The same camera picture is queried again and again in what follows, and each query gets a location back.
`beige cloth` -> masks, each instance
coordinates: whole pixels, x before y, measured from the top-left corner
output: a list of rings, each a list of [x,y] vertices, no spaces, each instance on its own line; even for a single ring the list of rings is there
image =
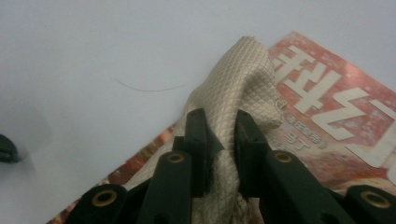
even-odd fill
[[[186,115],[203,108],[207,123],[224,149],[213,162],[214,181],[210,192],[192,203],[192,223],[248,223],[251,206],[237,192],[238,173],[233,159],[233,129],[238,109],[250,113],[264,133],[278,127],[282,120],[276,91],[274,68],[263,45],[253,37],[242,37],[220,59],[206,81],[195,89],[174,129],[183,136]],[[132,189],[152,177],[159,157],[172,149],[173,140],[157,153],[124,185]]]

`black object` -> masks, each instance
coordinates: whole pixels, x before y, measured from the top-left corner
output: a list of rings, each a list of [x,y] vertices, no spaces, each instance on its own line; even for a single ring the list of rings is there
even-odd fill
[[[15,145],[7,137],[0,134],[0,161],[17,162],[18,151]]]
[[[261,199],[266,224],[396,223],[393,195],[355,186],[343,197],[323,188],[296,156],[271,150],[247,112],[238,111],[234,144],[239,191]],[[159,158],[151,179],[128,192],[115,185],[88,191],[66,224],[191,223],[191,198],[209,191],[211,162],[221,149],[204,110],[191,111],[185,136],[175,137],[172,151]]]

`magazine cover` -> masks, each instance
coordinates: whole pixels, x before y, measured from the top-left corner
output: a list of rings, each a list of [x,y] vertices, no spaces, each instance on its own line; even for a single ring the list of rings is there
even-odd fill
[[[345,194],[367,184],[396,195],[396,93],[296,32],[269,49],[282,126],[267,134],[272,149],[297,155],[328,189]],[[161,133],[100,184],[125,184],[172,137]],[[78,201],[48,224],[62,224]]]

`brass screw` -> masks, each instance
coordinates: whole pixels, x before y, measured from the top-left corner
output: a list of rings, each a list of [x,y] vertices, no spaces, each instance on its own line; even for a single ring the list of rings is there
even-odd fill
[[[169,155],[166,159],[172,163],[178,163],[184,161],[184,157],[176,153]]]
[[[291,156],[286,153],[283,153],[283,152],[276,153],[275,159],[277,159],[278,161],[281,161],[281,162],[285,162],[285,163],[291,162]]]
[[[96,207],[104,207],[114,203],[117,199],[117,192],[114,189],[105,189],[95,194],[92,204]]]
[[[390,201],[386,199],[384,196],[377,194],[375,192],[372,192],[370,190],[365,190],[361,193],[361,197],[369,203],[372,206],[378,207],[378,208],[389,208],[390,207]]]

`fabric fold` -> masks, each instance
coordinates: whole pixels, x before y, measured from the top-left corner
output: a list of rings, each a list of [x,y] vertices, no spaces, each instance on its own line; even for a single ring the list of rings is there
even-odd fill
[[[244,36],[213,68],[206,81],[190,95],[173,136],[183,136],[187,114],[205,111],[207,124],[224,146],[213,160],[213,185],[204,198],[192,203],[192,223],[248,223],[250,205],[237,191],[239,178],[233,159],[233,129],[238,109],[247,111],[263,133],[283,121],[283,106],[275,85],[268,52],[253,37]],[[132,189],[152,177],[159,157],[172,149],[173,140],[161,147],[124,185]]]

